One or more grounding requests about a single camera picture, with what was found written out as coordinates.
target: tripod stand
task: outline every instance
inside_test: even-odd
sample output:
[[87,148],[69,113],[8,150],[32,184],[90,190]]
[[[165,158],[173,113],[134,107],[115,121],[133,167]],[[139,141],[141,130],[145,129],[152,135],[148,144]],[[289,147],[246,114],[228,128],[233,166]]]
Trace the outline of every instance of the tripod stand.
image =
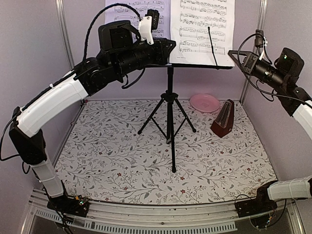
[[[171,152],[172,152],[172,172],[176,172],[176,150],[175,150],[175,136],[181,129],[182,125],[184,124],[185,121],[187,121],[192,128],[193,133],[196,132],[196,129],[192,125],[189,117],[185,113],[183,107],[181,106],[181,103],[179,102],[178,94],[173,93],[173,78],[174,78],[174,68],[173,67],[168,67],[167,68],[167,73],[168,73],[168,90],[166,93],[162,94],[161,100],[156,106],[156,108],[152,111],[150,116],[147,118],[147,120],[144,122],[143,126],[141,129],[138,131],[138,134],[140,135],[143,131],[143,129],[146,127],[146,125],[149,123],[150,120],[154,122],[154,124],[157,126],[157,128],[161,131],[161,133],[165,136],[167,139],[167,143],[169,144],[171,142]],[[164,133],[164,131],[161,129],[161,127],[157,124],[157,122],[154,119],[154,115],[157,112],[157,110],[160,108],[163,102],[167,102],[167,134]],[[174,113],[173,113],[173,103],[176,102],[178,105],[180,111],[184,115],[185,119],[182,121],[180,126],[178,127],[178,130],[175,133],[174,130]]]

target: paper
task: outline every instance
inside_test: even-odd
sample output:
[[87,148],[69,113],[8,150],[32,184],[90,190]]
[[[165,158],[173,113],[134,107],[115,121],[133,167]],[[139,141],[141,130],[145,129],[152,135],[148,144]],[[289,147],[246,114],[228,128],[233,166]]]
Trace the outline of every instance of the paper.
[[170,63],[215,65],[208,26],[219,66],[234,66],[235,0],[171,0],[171,39],[176,48]]
[[[106,0],[106,6],[116,3],[116,0]],[[148,9],[159,11],[158,28],[152,32],[153,37],[170,39],[170,1],[169,0],[128,0],[124,3],[135,8],[143,17]],[[105,12],[105,23],[118,20],[130,20],[131,25],[137,28],[138,18],[130,9],[122,6],[113,7]]]

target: pink dish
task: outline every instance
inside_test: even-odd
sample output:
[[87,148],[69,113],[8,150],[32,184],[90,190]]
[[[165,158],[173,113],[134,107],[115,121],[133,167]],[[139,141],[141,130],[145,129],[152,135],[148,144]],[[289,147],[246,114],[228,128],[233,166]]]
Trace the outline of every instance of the pink dish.
[[196,94],[191,97],[191,105],[198,111],[203,113],[215,112],[220,107],[220,102],[209,94]]

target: patterned floor mat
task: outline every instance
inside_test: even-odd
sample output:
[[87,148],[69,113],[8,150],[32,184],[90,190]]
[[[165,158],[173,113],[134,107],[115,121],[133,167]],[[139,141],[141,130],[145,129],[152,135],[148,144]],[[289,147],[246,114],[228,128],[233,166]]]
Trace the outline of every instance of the patterned floor mat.
[[[219,138],[210,130],[217,113],[195,111],[182,101],[197,133],[185,123],[175,138],[177,173],[171,148],[152,123],[137,132],[157,101],[90,101],[83,109],[56,165],[72,195],[140,204],[196,204],[255,195],[275,180],[264,148],[240,103],[233,131]],[[183,115],[174,105],[175,128]],[[156,121],[166,126],[163,104]]]

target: brown metronome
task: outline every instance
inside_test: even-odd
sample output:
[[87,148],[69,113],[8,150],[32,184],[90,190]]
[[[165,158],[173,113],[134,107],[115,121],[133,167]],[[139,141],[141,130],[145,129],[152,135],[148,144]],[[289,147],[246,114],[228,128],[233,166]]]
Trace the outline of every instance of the brown metronome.
[[234,124],[234,102],[228,99],[211,125],[211,130],[220,138],[229,134]]

